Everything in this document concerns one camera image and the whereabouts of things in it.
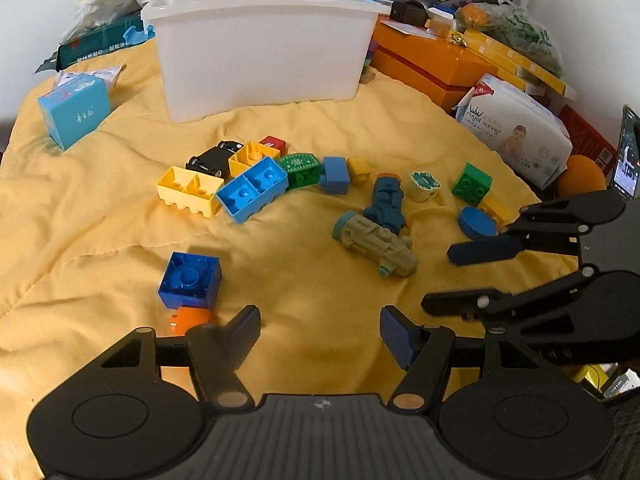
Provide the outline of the orange toy brick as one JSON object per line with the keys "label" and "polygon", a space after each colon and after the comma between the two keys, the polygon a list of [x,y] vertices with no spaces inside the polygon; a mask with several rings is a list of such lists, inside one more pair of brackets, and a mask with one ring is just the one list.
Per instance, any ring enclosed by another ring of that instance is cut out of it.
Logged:
{"label": "orange toy brick", "polygon": [[213,322],[214,315],[208,309],[198,307],[180,307],[171,315],[171,333],[183,336],[190,328]]}

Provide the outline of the dark blue square brick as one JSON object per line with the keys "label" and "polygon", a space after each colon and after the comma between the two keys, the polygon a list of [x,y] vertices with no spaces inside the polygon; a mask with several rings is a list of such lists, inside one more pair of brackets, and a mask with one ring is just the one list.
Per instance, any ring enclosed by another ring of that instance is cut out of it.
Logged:
{"label": "dark blue square brick", "polygon": [[170,310],[181,307],[213,309],[221,280],[218,258],[173,252],[160,281],[158,296]]}

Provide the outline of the blue round disc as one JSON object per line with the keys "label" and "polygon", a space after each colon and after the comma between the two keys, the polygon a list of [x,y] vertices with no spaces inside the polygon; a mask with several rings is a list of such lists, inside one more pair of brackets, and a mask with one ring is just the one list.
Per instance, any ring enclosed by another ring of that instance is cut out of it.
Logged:
{"label": "blue round disc", "polygon": [[484,211],[471,206],[466,206],[459,212],[458,226],[470,240],[481,240],[498,234],[496,222]]}

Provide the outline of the green square brick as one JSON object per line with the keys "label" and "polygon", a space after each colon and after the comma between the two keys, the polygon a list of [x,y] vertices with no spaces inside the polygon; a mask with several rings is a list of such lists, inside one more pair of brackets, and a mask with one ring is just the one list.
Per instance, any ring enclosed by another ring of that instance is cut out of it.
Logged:
{"label": "green square brick", "polygon": [[467,162],[462,173],[454,182],[451,193],[470,206],[476,207],[488,194],[491,185],[492,177],[489,174]]}

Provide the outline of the beige toy train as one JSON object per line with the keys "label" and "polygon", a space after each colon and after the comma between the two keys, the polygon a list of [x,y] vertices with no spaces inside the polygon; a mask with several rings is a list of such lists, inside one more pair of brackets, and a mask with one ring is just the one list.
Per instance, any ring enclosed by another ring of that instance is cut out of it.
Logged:
{"label": "beige toy train", "polygon": [[334,223],[332,237],[341,245],[374,262],[383,278],[391,275],[408,278],[418,270],[412,240],[348,210]]}

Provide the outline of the teal toy train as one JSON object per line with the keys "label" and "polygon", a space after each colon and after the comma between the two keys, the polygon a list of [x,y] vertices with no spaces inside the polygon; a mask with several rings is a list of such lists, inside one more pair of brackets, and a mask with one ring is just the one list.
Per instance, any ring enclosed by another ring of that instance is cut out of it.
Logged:
{"label": "teal toy train", "polygon": [[400,177],[396,174],[380,174],[373,185],[371,205],[363,209],[362,215],[395,235],[407,225],[401,205],[405,194]]}

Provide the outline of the yellow long brick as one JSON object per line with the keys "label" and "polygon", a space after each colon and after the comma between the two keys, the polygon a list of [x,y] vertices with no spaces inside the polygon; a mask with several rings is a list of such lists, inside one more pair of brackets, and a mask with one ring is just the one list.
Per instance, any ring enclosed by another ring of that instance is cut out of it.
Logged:
{"label": "yellow long brick", "polygon": [[212,218],[221,207],[216,194],[223,186],[223,178],[171,166],[157,182],[156,189],[166,205]]}

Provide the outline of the blue double brick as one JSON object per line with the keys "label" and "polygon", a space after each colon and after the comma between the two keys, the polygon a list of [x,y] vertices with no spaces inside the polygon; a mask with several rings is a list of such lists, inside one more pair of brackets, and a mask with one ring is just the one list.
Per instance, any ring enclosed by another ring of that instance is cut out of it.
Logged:
{"label": "blue double brick", "polygon": [[288,174],[265,157],[216,192],[216,199],[236,223],[244,223],[288,188]]}

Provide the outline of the small yellow brick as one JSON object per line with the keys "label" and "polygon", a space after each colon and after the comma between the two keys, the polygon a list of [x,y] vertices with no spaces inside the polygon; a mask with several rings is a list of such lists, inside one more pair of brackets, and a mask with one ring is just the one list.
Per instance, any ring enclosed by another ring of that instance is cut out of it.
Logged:
{"label": "small yellow brick", "polygon": [[362,157],[349,157],[347,159],[347,170],[350,182],[353,185],[364,185],[368,182],[371,168]]}

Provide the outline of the blue small brick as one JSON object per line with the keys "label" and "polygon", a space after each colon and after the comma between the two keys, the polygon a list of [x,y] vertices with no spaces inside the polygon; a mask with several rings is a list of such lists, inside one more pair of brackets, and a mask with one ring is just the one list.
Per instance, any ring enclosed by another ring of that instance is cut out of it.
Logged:
{"label": "blue small brick", "polygon": [[348,193],[350,177],[344,157],[326,156],[323,159],[319,185],[326,194]]}

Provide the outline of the green patterned brick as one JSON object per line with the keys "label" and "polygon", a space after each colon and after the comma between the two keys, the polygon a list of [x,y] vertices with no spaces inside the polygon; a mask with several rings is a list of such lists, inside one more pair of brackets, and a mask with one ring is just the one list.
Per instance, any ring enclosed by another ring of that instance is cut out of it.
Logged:
{"label": "green patterned brick", "polygon": [[287,154],[278,160],[278,165],[288,176],[288,191],[319,183],[321,164],[313,154]]}

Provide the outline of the orange ball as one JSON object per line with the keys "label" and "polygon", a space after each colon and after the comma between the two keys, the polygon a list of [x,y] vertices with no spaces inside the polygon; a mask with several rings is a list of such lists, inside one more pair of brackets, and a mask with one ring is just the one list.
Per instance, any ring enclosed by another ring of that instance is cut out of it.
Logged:
{"label": "orange ball", "polygon": [[556,180],[556,194],[568,197],[606,189],[605,176],[599,166],[584,155],[570,155],[566,169]]}

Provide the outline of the cream frog block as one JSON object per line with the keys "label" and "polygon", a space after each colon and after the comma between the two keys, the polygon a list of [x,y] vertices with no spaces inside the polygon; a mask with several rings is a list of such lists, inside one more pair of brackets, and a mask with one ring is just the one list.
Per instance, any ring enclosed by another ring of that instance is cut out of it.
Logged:
{"label": "cream frog block", "polygon": [[425,203],[435,197],[442,186],[429,172],[414,170],[408,173],[404,181],[405,194],[417,203]]}

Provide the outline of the black toy car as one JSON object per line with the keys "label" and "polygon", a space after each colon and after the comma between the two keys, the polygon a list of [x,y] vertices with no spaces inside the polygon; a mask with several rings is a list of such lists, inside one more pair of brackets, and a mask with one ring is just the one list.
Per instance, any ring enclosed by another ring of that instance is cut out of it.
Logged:
{"label": "black toy car", "polygon": [[192,156],[186,163],[186,169],[227,179],[230,174],[229,158],[242,147],[243,144],[238,141],[220,141],[201,155]]}

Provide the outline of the orange box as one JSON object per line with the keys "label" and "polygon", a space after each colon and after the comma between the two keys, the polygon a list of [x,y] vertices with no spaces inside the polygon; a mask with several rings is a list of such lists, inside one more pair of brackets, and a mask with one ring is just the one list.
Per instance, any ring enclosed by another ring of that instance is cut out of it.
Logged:
{"label": "orange box", "polygon": [[498,67],[466,47],[428,36],[425,29],[379,18],[371,65],[380,73],[426,94],[449,112],[486,74]]}

